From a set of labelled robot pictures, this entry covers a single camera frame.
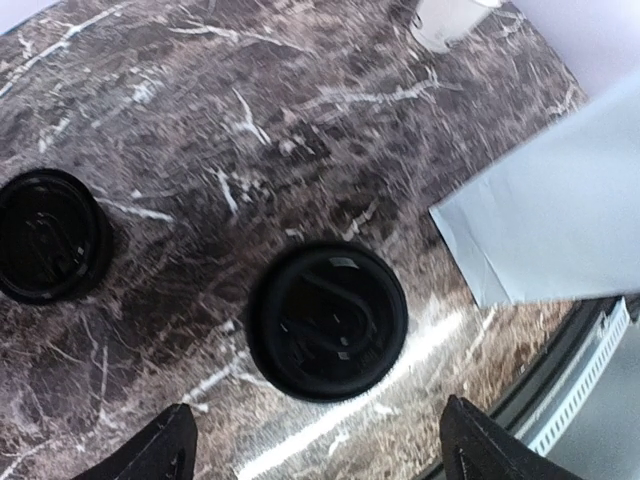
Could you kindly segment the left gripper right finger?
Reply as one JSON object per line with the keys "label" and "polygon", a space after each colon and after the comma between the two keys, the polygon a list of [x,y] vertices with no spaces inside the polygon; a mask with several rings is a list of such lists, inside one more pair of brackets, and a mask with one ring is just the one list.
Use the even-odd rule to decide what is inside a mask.
{"label": "left gripper right finger", "polygon": [[536,454],[463,397],[451,395],[440,418],[448,479],[563,479],[565,470]]}

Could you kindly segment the white paper bag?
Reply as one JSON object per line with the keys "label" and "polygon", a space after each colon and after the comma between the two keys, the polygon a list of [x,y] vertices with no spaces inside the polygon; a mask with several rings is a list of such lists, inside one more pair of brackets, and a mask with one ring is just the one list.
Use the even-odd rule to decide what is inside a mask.
{"label": "white paper bag", "polygon": [[481,307],[639,289],[639,79],[630,76],[431,209]]}

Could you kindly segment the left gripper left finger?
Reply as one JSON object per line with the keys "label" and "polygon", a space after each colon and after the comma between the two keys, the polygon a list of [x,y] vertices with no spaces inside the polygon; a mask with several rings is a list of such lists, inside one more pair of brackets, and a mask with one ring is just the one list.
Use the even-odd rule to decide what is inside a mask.
{"label": "left gripper left finger", "polygon": [[192,479],[198,430],[190,407],[173,404],[112,455],[87,470],[88,479]]}

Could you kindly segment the white cup holding straws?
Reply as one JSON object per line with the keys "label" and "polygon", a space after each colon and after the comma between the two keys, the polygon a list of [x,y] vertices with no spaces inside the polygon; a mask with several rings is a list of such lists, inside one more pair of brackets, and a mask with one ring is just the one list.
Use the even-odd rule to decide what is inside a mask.
{"label": "white cup holding straws", "polygon": [[424,48],[446,53],[482,22],[501,0],[421,0],[414,11],[410,32]]}

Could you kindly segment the stack of black lids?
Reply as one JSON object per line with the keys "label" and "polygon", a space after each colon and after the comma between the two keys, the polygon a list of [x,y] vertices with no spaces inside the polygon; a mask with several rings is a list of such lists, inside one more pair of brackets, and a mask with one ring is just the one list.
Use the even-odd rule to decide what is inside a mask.
{"label": "stack of black lids", "polygon": [[113,229],[90,190],[58,169],[1,188],[1,292],[29,305],[86,296],[106,276]]}

